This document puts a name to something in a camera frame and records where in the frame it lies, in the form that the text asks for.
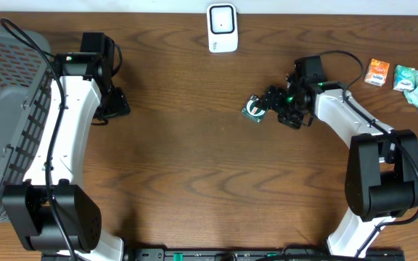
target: white arm segment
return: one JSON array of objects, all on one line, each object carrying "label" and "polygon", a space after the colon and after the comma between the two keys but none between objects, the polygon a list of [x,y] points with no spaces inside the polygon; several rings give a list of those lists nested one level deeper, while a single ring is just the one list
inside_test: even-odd
[{"label": "white arm segment", "polygon": [[[94,112],[101,101],[101,93],[94,80],[83,80],[82,76],[62,76],[60,78],[66,94],[66,108],[54,145],[51,171],[52,184],[65,178],[71,184],[83,188],[83,156],[93,120]],[[51,104],[46,119],[43,136],[30,169],[25,173],[24,181],[31,179],[32,185],[45,185],[44,163],[51,141],[54,124],[59,113],[60,93],[56,82],[51,84]],[[89,254],[80,254],[91,261],[121,261],[124,243],[117,236],[101,230],[97,247]],[[68,251],[58,254],[69,255]]]},{"label": "white arm segment", "polygon": [[[349,101],[356,108],[358,108],[370,119],[374,119],[370,113],[368,113],[356,102],[349,91],[347,91],[346,95],[350,97]],[[382,134],[377,129],[371,127],[368,122],[354,112],[348,104],[343,102],[343,90],[341,89],[329,90],[317,95],[315,114],[320,120],[328,124],[348,147],[351,144],[352,136],[362,133],[369,133],[372,135]],[[378,120],[377,122],[378,125],[388,132],[393,129],[389,125],[381,123]],[[354,215],[351,209],[348,208],[348,211],[346,212],[345,217],[341,220],[338,229],[327,239],[330,254],[354,257],[357,250],[370,236],[377,224],[393,220],[395,220],[394,217],[379,217],[374,218],[369,222],[363,222],[359,216]],[[370,244],[377,238],[378,234],[379,233],[374,236]],[[365,257],[366,251],[367,248],[361,252],[359,257]]]}]

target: wooden table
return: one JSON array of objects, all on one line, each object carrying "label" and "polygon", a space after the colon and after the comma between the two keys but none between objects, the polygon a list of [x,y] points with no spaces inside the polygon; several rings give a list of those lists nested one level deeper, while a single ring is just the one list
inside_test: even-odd
[{"label": "wooden table", "polygon": [[[273,112],[260,125],[240,114],[251,94],[284,85],[297,58],[343,49],[366,64],[390,62],[382,88],[359,81],[353,95],[384,123],[418,135],[415,107],[391,90],[396,64],[418,69],[418,17],[241,14],[232,54],[208,51],[203,14],[0,17],[39,32],[53,53],[78,51],[85,31],[104,31],[120,44],[124,62],[114,82],[132,113],[91,128],[84,188],[103,227],[134,246],[320,244],[336,229],[347,208],[346,145],[319,121],[296,131]],[[359,72],[340,55],[323,63],[330,80],[349,82]],[[407,260],[418,260],[418,221],[386,228],[373,246],[400,246]],[[9,223],[0,224],[0,260],[39,257],[22,249]]]}]

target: laundry basket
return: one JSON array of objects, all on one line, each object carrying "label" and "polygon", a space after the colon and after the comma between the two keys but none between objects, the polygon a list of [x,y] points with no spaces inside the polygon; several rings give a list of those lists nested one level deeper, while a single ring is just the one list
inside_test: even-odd
[{"label": "laundry basket", "polygon": [[[27,34],[44,51],[47,40]],[[37,52],[0,26],[0,222],[4,186],[21,184],[38,150],[51,102],[51,78]]]}]

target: wooden tabletop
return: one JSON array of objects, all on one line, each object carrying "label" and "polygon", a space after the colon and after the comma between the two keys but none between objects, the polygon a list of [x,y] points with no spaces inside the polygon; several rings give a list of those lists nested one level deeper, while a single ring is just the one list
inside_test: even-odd
[{"label": "wooden tabletop", "polygon": [[[268,113],[241,116],[251,94],[284,85],[293,61],[330,49],[391,63],[382,87],[351,91],[375,117],[418,136],[418,114],[392,91],[397,64],[418,69],[418,17],[240,14],[239,47],[208,51],[203,14],[0,13],[48,40],[52,52],[79,51],[82,32],[103,31],[120,45],[115,85],[132,113],[92,127],[84,189],[103,228],[133,242],[169,248],[283,247],[320,244],[348,205],[348,148],[325,123],[299,131]],[[329,80],[349,82],[359,68],[323,57]],[[400,247],[418,260],[418,221],[386,228],[374,247]],[[0,260],[39,260],[0,223]]]}]

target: gray basket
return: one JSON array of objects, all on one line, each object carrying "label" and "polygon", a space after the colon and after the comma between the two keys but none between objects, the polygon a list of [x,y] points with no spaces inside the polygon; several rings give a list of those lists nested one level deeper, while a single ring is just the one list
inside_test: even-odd
[{"label": "gray basket", "polygon": [[[44,51],[45,38],[28,35]],[[7,184],[21,184],[38,150],[51,103],[51,78],[34,50],[0,26],[0,222],[8,221],[1,203]]]}]

